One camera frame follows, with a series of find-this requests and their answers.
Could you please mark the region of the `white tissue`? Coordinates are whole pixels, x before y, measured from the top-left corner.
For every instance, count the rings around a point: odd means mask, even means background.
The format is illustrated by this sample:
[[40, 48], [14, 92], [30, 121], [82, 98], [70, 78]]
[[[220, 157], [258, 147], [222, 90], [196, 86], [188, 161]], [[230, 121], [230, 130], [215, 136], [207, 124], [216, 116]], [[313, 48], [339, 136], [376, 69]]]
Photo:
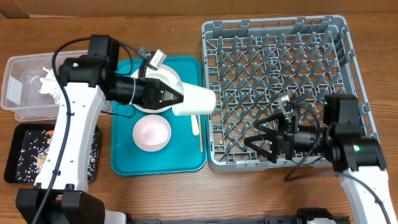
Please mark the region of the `white tissue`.
[[53, 69], [42, 67], [42, 70], [47, 74], [44, 78], [39, 78], [40, 82], [42, 83], [39, 93], [43, 95], [51, 95], [54, 99], [54, 103], [59, 104], [60, 98], [63, 94], [60, 90], [57, 79], [55, 78]]

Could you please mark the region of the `pink bowl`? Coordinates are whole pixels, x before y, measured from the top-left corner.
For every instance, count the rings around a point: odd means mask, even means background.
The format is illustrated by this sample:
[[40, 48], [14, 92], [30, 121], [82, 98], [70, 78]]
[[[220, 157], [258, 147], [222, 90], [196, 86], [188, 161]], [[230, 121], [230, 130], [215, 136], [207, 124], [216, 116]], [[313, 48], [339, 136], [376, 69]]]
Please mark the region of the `pink bowl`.
[[150, 114], [142, 117], [134, 125], [132, 138], [139, 149], [155, 152], [169, 143], [171, 134], [171, 126], [165, 118]]

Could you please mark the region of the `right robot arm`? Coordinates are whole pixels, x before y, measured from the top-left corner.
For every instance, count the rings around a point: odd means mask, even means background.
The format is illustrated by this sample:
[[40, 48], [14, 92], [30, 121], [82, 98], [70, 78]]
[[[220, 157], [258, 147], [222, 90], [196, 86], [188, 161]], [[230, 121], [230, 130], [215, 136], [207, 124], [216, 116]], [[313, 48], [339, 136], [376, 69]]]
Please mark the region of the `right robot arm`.
[[295, 171], [313, 153], [320, 153], [331, 162], [333, 171], [317, 172], [317, 177], [335, 176], [351, 205], [356, 223], [397, 223], [392, 204], [387, 164], [377, 139], [361, 134], [359, 103], [354, 95], [327, 95], [324, 115], [315, 125], [300, 124], [302, 110], [315, 113], [305, 98], [284, 93], [277, 100], [281, 112], [254, 122], [260, 131], [246, 137], [245, 146], [275, 163], [280, 153], [291, 160], [295, 152], [304, 157], [285, 176], [286, 182], [303, 179]]

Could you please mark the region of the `rice and peanuts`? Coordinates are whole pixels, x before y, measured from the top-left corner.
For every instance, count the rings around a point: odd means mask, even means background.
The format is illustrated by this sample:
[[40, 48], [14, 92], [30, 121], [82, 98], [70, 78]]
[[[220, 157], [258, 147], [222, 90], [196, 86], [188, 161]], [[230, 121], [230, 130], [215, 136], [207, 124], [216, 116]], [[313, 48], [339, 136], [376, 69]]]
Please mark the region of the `rice and peanuts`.
[[[17, 183], [33, 183], [45, 164], [53, 135], [47, 130], [29, 130], [25, 132], [22, 149], [17, 163], [15, 180]], [[101, 134], [95, 131], [91, 141], [88, 159], [88, 181], [96, 178], [97, 158], [101, 143]]]

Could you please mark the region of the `small white plate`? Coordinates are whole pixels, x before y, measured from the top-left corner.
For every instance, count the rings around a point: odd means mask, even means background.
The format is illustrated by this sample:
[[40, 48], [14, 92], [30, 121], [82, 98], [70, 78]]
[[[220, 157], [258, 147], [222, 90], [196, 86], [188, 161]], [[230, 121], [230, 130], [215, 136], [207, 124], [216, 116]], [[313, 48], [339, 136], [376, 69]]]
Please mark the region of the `small white plate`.
[[169, 87], [174, 87], [178, 80], [175, 78], [174, 75], [172, 75], [171, 73], [150, 73], [146, 75], [146, 78], [155, 78], [158, 79], [160, 81], [162, 81], [163, 83], [165, 83], [166, 85], [168, 85]]

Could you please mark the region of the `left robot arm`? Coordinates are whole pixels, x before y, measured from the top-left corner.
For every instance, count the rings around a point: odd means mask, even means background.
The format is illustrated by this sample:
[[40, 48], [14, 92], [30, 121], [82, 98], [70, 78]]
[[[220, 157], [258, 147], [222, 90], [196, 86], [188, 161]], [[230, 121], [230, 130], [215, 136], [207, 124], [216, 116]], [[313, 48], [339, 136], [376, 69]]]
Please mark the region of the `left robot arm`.
[[52, 64], [62, 92], [47, 160], [16, 207], [27, 223], [130, 223], [88, 193], [88, 163], [96, 123], [106, 101], [159, 110], [183, 101], [163, 81], [146, 77], [166, 56], [134, 48], [108, 35], [92, 35], [85, 55]]

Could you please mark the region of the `white paper cup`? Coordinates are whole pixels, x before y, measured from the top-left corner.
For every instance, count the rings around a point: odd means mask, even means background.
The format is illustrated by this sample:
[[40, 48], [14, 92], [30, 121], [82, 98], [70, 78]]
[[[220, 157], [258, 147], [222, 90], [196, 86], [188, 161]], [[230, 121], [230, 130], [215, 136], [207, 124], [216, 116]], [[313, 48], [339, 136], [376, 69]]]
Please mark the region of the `white paper cup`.
[[178, 82], [175, 87], [183, 95], [183, 101], [172, 106], [175, 116], [211, 114], [216, 106], [215, 93], [207, 88]]

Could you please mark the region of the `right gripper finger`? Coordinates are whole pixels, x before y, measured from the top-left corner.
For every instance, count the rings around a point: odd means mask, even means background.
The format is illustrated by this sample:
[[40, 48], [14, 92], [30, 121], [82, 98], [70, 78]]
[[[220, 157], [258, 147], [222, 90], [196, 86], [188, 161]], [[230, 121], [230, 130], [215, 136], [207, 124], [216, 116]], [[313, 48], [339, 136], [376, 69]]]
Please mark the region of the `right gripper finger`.
[[256, 151], [257, 154], [265, 157], [270, 162], [277, 161], [274, 141], [268, 134], [247, 137], [244, 139], [244, 145]]
[[263, 119], [259, 119], [256, 120], [255, 122], [253, 122], [253, 126], [255, 129], [260, 130], [266, 134], [278, 134], [279, 133], [279, 129], [271, 129], [271, 128], [267, 128], [264, 125], [266, 123], [271, 123], [272, 121], [277, 120], [278, 122], [284, 122], [285, 120], [285, 115], [283, 113], [277, 113], [274, 115], [271, 115], [267, 118], [263, 118]]

